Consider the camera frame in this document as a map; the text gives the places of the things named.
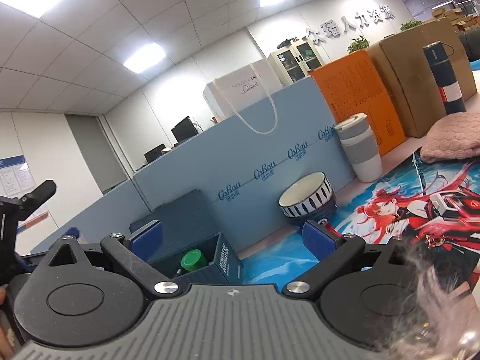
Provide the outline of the left hand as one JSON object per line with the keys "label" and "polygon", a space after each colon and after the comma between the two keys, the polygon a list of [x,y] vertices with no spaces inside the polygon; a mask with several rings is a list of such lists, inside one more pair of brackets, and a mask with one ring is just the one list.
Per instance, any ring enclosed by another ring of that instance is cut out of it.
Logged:
{"label": "left hand", "polygon": [[7,317],[7,309],[4,303],[7,299],[7,291],[1,287],[0,305],[1,305],[1,328],[0,328],[0,346],[1,359],[13,358],[19,350],[19,342],[15,330],[11,326],[11,321]]}

